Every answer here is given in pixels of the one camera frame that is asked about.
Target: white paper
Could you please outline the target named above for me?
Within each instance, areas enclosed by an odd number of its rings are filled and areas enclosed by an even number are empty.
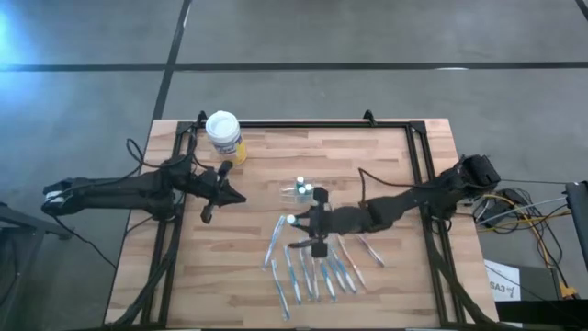
[[[492,289],[494,300],[497,302],[521,301],[521,288],[515,285],[521,283],[519,269],[489,260],[484,260],[484,264],[487,267],[486,272],[488,273],[488,280],[490,281],[490,288]]]

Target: white cable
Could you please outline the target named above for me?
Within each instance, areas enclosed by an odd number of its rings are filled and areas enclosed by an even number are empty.
[[[538,202],[538,203],[533,203],[533,204],[530,204],[530,205],[526,205],[526,206],[522,206],[522,207],[519,207],[519,208],[515,208],[513,210],[506,211],[506,212],[503,212],[503,213],[499,213],[498,215],[494,215],[494,216],[492,216],[489,219],[486,219],[486,220],[484,220],[484,221],[482,221],[480,223],[476,223],[476,225],[482,225],[482,224],[487,223],[487,222],[489,222],[491,220],[495,220],[495,219],[497,219],[499,217],[502,217],[504,215],[508,215],[509,213],[512,213],[512,212],[515,212],[515,211],[521,211],[521,210],[527,209],[529,207],[534,207],[534,206],[542,205],[542,204],[545,204],[545,203],[550,203],[550,202],[555,202],[555,201],[560,201],[560,200],[565,200],[565,199],[566,199],[566,197],[552,199],[552,200],[545,200],[545,201],[541,201],[541,202]]]
[[[478,222],[478,220],[480,219],[480,217],[486,212],[486,210],[488,210],[488,205],[490,205],[490,201],[486,201],[486,204],[484,205],[484,208],[482,208],[480,215],[476,216],[476,223]]]

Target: wooden tabletop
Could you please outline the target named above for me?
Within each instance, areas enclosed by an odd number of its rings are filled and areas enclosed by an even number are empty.
[[[438,174],[454,165],[458,154],[448,120],[424,121]],[[176,124],[176,120],[154,122],[146,161],[158,164],[169,157]],[[319,277],[322,301],[309,302],[301,282],[303,303],[296,304],[282,246],[298,241],[304,233],[286,226],[273,257],[291,312],[287,322],[281,316],[271,269],[261,269],[278,217],[308,209],[308,205],[289,203],[280,196],[280,189],[293,186],[297,176],[327,188],[335,208],[356,205],[360,200],[358,167],[389,182],[413,183],[404,130],[242,129],[242,133],[248,158],[230,172],[229,180],[247,197],[247,202],[215,209],[211,224],[206,225],[199,218],[206,201],[191,196],[187,200],[168,327],[439,326],[423,228],[416,209],[407,211],[389,230],[367,236],[386,262],[385,268],[375,264],[356,238],[345,237],[367,288],[361,287],[340,254],[359,292],[343,294],[335,283],[338,299],[335,303],[328,300]],[[420,152],[420,164],[424,167]],[[220,163],[204,131],[198,135],[197,157],[203,164]],[[402,188],[367,180],[367,198],[392,196],[401,191]],[[144,211],[133,211],[129,227],[147,216]],[[147,280],[156,228],[156,222],[147,222],[126,237],[106,322],[122,315]],[[456,216],[449,236],[460,282],[484,313],[496,320],[471,218]],[[303,280],[297,252],[292,253],[298,278]],[[451,312],[447,286],[445,293]],[[158,304],[155,301],[153,319],[157,317]]]

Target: plastic bottle cap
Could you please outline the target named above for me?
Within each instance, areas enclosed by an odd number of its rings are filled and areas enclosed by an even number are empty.
[[[288,224],[294,224],[296,222],[296,216],[288,215],[286,217],[286,222],[288,222]]]
[[[206,133],[214,143],[232,143],[239,138],[241,130],[234,115],[219,110],[207,119]]]

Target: metal stand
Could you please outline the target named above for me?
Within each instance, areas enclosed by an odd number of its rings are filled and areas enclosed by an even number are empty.
[[[45,234],[56,234],[61,239],[69,239],[72,235],[58,225],[12,210],[3,202],[0,202],[0,222],[11,225],[4,227],[2,233],[13,247],[13,259],[16,261],[14,278],[9,281],[6,290],[8,292],[2,293],[6,300],[0,307],[0,329],[7,330],[8,319],[18,307],[22,290],[26,286],[28,274],[35,263]],[[10,278],[12,275],[3,272],[3,277]]]

